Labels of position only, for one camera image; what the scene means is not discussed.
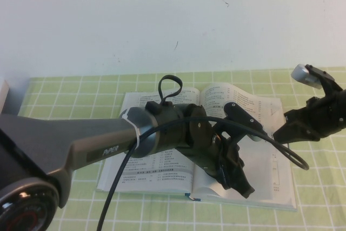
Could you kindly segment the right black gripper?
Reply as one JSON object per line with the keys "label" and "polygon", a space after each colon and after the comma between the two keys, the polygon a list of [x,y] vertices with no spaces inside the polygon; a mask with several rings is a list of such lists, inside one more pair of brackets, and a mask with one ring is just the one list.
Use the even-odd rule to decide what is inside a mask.
{"label": "right black gripper", "polygon": [[286,124],[273,133],[276,142],[319,141],[345,128],[345,90],[313,97],[304,108],[289,110],[284,117]]}

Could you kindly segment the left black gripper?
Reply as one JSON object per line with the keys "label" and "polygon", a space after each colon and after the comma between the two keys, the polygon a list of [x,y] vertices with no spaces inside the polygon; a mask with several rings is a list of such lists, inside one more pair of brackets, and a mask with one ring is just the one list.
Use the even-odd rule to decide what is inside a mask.
{"label": "left black gripper", "polygon": [[255,189],[243,171],[244,163],[238,151],[238,144],[215,133],[196,134],[193,137],[193,162],[224,185],[225,190],[236,190],[248,198]]}

